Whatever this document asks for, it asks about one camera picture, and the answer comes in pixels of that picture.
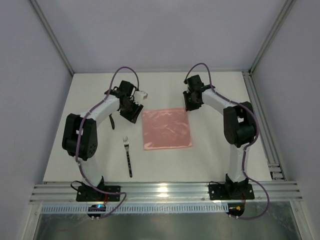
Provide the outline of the pink satin napkin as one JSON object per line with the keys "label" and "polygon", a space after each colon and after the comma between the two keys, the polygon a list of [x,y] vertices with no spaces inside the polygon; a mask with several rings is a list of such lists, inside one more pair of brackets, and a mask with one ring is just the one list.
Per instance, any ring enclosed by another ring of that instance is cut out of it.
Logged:
{"label": "pink satin napkin", "polygon": [[143,149],[179,149],[193,145],[188,113],[184,108],[144,110]]}

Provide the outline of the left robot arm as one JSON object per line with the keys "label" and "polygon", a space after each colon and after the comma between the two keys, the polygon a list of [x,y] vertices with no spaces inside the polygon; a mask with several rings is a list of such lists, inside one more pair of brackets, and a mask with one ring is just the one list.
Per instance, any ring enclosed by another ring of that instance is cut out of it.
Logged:
{"label": "left robot arm", "polygon": [[62,137],[62,148],[68,155],[74,157],[82,176],[85,188],[105,194],[104,178],[99,172],[95,153],[98,149],[98,127],[110,119],[114,128],[112,114],[119,112],[120,116],[135,124],[140,115],[142,102],[148,94],[128,81],[105,92],[105,97],[96,105],[81,114],[70,113],[65,121]]}

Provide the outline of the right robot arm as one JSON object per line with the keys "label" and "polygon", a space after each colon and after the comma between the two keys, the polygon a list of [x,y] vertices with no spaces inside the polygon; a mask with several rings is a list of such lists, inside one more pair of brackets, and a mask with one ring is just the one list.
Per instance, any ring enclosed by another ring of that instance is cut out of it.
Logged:
{"label": "right robot arm", "polygon": [[205,85],[199,75],[188,77],[183,83],[187,85],[187,90],[183,92],[187,112],[208,105],[223,116],[223,133],[230,145],[224,189],[230,198],[235,198],[249,187],[249,179],[245,175],[247,150],[259,134],[252,105],[248,101],[239,103],[226,98],[213,86]]}

